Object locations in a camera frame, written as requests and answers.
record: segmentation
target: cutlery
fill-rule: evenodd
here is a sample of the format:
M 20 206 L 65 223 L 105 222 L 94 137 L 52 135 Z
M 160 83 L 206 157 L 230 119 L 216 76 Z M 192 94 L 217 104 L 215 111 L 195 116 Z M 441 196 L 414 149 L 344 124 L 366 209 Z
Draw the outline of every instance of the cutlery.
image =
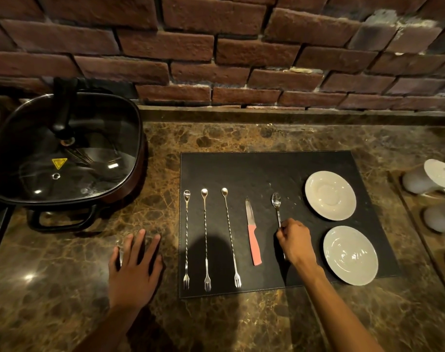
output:
M 188 202 L 190 201 L 190 191 L 183 192 L 186 206 L 186 222 L 185 222 L 185 276 L 183 277 L 183 288 L 188 290 L 190 288 L 190 277 L 188 276 Z
M 237 272 L 236 255 L 234 253 L 234 244 L 232 243 L 232 233 L 230 231 L 229 208 L 227 207 L 227 194 L 228 194 L 227 188 L 222 188 L 221 193 L 224 196 L 224 202 L 226 203 L 227 224 L 229 225 L 230 245 L 232 247 L 232 258 L 234 259 L 234 269 L 236 270 L 236 275 L 234 276 L 234 283 L 237 288 L 240 288 L 242 286 L 242 282 L 240 281 L 240 275 Z
M 205 290 L 206 292 L 209 292 L 211 291 L 211 279 L 209 279 L 209 273 L 208 273 L 208 231 L 206 228 L 206 197 L 208 196 L 208 189 L 202 189 L 201 196 L 203 197 L 203 202 L 205 204 L 205 252 L 206 252 Z
M 253 265 L 258 266 L 261 264 L 261 254 L 260 247 L 258 246 L 257 238 L 255 237 L 255 218 L 253 216 L 253 210 L 250 205 L 249 198 L 245 198 L 245 210 L 247 212 L 247 223 L 249 229 L 249 241 L 250 241 L 250 251 L 252 255 Z
M 276 209 L 276 214 L 278 216 L 278 228 L 281 228 L 281 218 L 280 218 L 280 206 L 281 206 L 281 196 L 276 192 L 271 197 L 271 204 Z

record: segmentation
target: white mug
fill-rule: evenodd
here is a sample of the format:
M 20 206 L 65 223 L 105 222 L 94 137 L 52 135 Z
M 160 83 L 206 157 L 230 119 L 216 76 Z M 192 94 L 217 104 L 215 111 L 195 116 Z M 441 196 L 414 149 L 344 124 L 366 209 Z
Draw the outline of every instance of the white mug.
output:
M 445 201 L 427 207 L 423 213 L 426 226 L 437 232 L 445 233 Z
M 445 163 L 436 159 L 428 159 L 424 164 L 406 172 L 402 177 L 405 190 L 429 198 L 426 193 L 432 191 L 445 192 Z

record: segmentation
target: metal spoon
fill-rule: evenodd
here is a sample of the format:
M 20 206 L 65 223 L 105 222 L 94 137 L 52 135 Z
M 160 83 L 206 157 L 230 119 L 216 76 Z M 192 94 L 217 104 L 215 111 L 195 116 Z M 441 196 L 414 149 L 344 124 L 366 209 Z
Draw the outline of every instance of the metal spoon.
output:
M 221 193 L 224 196 L 224 202 L 226 203 L 227 224 L 229 225 L 230 245 L 232 247 L 232 258 L 234 259 L 234 269 L 236 270 L 236 275 L 234 276 L 234 284 L 236 285 L 236 288 L 240 288 L 242 286 L 242 282 L 240 281 L 240 275 L 237 272 L 236 255 L 234 253 L 234 244 L 232 243 L 232 233 L 230 231 L 229 209 L 227 207 L 227 194 L 228 194 L 227 188 L 222 188 Z
M 203 201 L 205 204 L 205 251 L 206 251 L 205 290 L 206 290 L 206 292 L 209 292 L 209 291 L 211 291 L 211 279 L 209 279 L 209 272 L 208 272 L 208 231 L 207 231 L 207 227 L 206 227 L 206 197 L 208 196 L 208 189 L 202 189 L 201 196 L 203 197 Z
M 188 276 L 188 202 L 190 201 L 190 191 L 183 192 L 186 206 L 186 222 L 185 222 L 185 276 L 183 277 L 183 288 L 185 290 L 190 288 L 190 277 Z
M 276 192 L 271 196 L 271 204 L 276 209 L 276 214 L 278 216 L 278 227 L 281 228 L 281 218 L 280 218 L 280 206 L 281 206 L 281 196 Z

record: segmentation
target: black pot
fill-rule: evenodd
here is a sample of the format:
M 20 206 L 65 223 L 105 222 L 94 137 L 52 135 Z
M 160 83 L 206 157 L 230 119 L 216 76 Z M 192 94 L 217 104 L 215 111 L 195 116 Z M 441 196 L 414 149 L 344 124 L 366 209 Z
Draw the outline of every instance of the black pot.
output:
M 21 105 L 0 133 L 0 201 L 26 207 L 28 225 L 36 231 L 90 227 L 143 174 L 145 139 L 137 106 L 77 89 L 77 81 L 55 79 L 53 95 Z M 88 214 L 79 223 L 40 223 L 42 212 L 84 208 Z

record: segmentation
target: white saucer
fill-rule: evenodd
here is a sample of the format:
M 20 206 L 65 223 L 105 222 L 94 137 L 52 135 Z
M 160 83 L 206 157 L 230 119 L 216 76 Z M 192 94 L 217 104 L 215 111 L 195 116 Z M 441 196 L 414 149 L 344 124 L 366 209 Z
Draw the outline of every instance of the white saucer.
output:
M 360 231 L 349 226 L 332 228 L 323 239 L 323 253 L 333 272 L 351 285 L 366 285 L 379 268 L 372 243 Z
M 332 172 L 312 174 L 306 182 L 306 197 L 310 206 L 329 220 L 345 220 L 356 210 L 353 188 L 345 179 Z

